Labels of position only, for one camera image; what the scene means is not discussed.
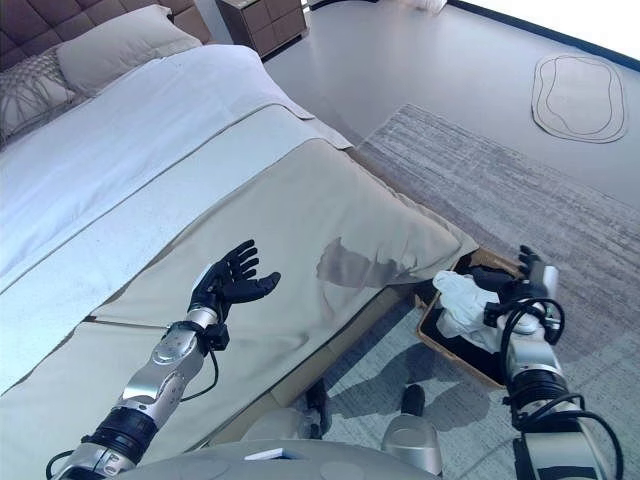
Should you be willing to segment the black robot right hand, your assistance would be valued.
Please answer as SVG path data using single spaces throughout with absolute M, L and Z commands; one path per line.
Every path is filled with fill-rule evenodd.
M 530 298 L 557 298 L 559 271 L 544 261 L 531 248 L 520 246 L 518 267 L 521 277 L 507 282 L 499 289 L 502 302 L 525 300 Z

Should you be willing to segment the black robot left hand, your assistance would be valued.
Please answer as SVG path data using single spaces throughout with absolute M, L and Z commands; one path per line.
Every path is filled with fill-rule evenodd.
M 192 289 L 188 312 L 208 309 L 219 323 L 227 320 L 232 305 L 269 295 L 281 280 L 279 272 L 258 278 L 258 249 L 253 239 L 241 243 L 208 267 Z

